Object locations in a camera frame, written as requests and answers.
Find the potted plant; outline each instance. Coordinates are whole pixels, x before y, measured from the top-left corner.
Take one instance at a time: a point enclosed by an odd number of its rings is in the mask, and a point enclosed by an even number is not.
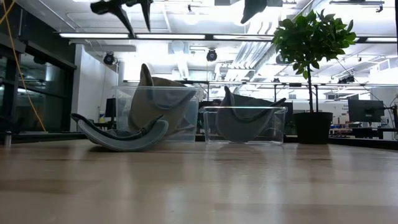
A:
[[[285,19],[274,32],[272,42],[285,62],[293,64],[296,74],[308,80],[310,113],[294,114],[299,143],[326,144],[333,114],[314,112],[312,99],[311,69],[319,69],[319,61],[337,59],[345,54],[345,48],[354,44],[356,34],[351,32],[353,21],[348,25],[334,14],[323,15],[311,11],[307,16],[298,16],[295,21]]]

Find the window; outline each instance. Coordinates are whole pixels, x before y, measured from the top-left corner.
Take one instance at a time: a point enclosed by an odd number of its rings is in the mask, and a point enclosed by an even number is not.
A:
[[[28,87],[57,95],[66,94],[68,73],[65,70],[41,58],[24,54],[21,55],[21,71]]]
[[[36,112],[41,118],[47,131],[59,131],[63,129],[63,99],[48,96],[34,91],[29,91],[30,99],[35,106]],[[24,131],[42,131],[23,88],[18,88],[17,108],[15,115],[16,123]]]
[[[46,131],[69,131],[73,72],[29,54],[20,56],[22,78],[13,58],[0,57],[0,113],[21,131],[43,131],[26,91]]]

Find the desk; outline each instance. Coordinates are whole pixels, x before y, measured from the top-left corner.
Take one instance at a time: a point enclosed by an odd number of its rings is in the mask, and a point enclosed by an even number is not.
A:
[[[353,135],[356,138],[373,138],[383,139],[384,132],[396,132],[394,128],[352,128]]]
[[[396,224],[398,153],[88,140],[0,149],[1,224]]]

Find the black hanging object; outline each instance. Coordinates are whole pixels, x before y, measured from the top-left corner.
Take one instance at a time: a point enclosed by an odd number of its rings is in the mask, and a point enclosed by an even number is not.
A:
[[[147,24],[147,28],[150,32],[150,4],[153,3],[153,0],[110,0],[104,1],[101,0],[99,2],[94,2],[90,4],[91,11],[98,15],[103,15],[106,13],[112,13],[123,23],[123,25],[129,31],[129,35],[131,38],[135,38],[134,31],[131,27],[131,23],[127,17],[127,13],[122,9],[122,5],[126,4],[128,7],[131,7],[135,4],[140,4],[142,8],[142,13],[144,14],[145,23]]]
[[[241,23],[246,23],[254,15],[265,10],[266,7],[267,0],[244,0],[244,10]]]

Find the clear plastic bin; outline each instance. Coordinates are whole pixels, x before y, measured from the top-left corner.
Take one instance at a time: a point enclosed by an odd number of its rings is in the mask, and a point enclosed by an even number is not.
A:
[[[169,122],[167,140],[195,142],[199,104],[197,87],[117,86],[114,91],[118,130],[137,131],[163,115],[161,119]]]
[[[284,141],[287,107],[206,106],[199,112],[207,143]]]

